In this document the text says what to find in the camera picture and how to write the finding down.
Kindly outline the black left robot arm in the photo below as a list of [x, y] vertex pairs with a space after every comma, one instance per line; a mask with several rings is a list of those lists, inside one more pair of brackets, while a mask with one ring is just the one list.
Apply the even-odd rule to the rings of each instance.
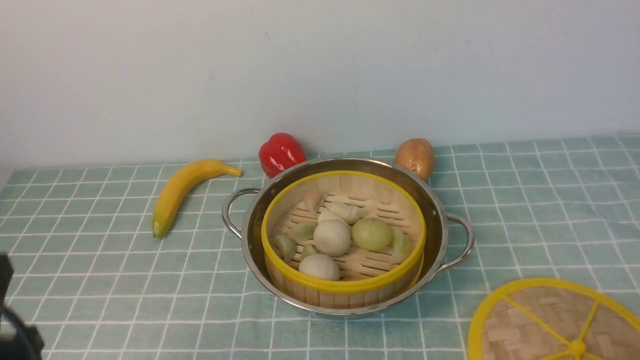
[[35, 325], [26, 324], [6, 303], [14, 268], [6, 252], [0, 254], [0, 358], [2, 360], [42, 360], [45, 342]]

